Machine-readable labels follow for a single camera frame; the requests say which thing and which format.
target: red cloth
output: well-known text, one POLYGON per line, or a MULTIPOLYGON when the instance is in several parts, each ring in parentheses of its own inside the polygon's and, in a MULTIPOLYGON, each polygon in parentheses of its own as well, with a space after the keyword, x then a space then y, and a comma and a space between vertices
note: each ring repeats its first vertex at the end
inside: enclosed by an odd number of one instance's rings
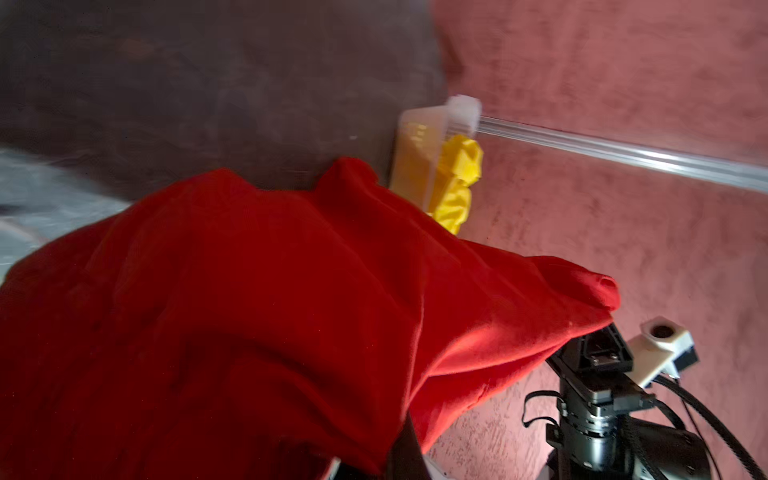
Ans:
POLYGON ((0 288, 9 478, 377 472, 410 409, 461 413, 606 326, 613 280, 452 236, 337 161, 312 192, 228 170, 41 248, 0 288))

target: textured wall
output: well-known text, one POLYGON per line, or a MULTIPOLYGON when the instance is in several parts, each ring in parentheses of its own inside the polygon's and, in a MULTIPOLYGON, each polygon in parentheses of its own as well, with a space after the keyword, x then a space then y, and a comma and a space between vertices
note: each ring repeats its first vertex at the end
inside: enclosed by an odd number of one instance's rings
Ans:
MULTIPOLYGON (((656 315, 687 326, 701 362, 684 385, 768 468, 768 196, 498 137, 479 140, 484 174, 472 187, 462 236, 614 276, 623 300, 615 318, 627 338, 656 315)), ((459 480, 534 478, 549 447, 543 424, 523 429, 521 402, 542 388, 557 388, 545 366, 461 417, 431 456, 459 480)), ((684 414, 676 399, 654 390, 684 414)), ((531 414, 555 414, 552 401, 531 406, 531 414)), ((725 478, 747 478, 713 432, 704 435, 725 478)))
POLYGON ((768 164, 764 0, 433 4, 487 115, 768 164))

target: brown surface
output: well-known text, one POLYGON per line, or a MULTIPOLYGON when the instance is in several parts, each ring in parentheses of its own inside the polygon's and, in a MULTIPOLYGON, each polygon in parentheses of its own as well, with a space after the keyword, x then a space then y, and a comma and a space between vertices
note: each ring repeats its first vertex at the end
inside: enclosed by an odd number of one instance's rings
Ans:
MULTIPOLYGON (((701 362, 684 385, 768 467, 768 196, 498 137, 479 141, 483 178, 461 236, 612 275, 627 338, 656 315, 687 326, 701 362)), ((432 457, 460 480, 534 478, 549 447, 543 423, 523 429, 520 414, 525 393, 543 388, 557 388, 547 367, 461 417, 432 457)), ((684 416, 676 399, 654 391, 684 416)), ((531 416, 555 414, 552 401, 531 407, 531 416)), ((747 478, 708 428, 705 437, 725 478, 747 478)))

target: yellow cloth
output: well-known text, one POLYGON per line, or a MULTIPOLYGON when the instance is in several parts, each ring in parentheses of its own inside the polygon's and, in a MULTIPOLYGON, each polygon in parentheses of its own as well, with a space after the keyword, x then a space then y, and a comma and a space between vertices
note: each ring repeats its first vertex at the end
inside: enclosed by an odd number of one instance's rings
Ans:
POLYGON ((464 135, 442 145, 427 214, 454 235, 469 216, 469 186, 481 176, 482 155, 480 145, 464 135))

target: translucent container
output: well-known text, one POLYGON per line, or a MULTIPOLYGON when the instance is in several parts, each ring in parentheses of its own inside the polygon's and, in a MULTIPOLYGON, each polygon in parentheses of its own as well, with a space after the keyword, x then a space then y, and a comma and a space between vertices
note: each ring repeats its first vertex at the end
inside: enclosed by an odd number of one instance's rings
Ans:
POLYGON ((458 134, 473 138, 481 110, 477 98, 456 95, 439 107, 404 111, 389 189, 429 212, 443 143, 458 134))

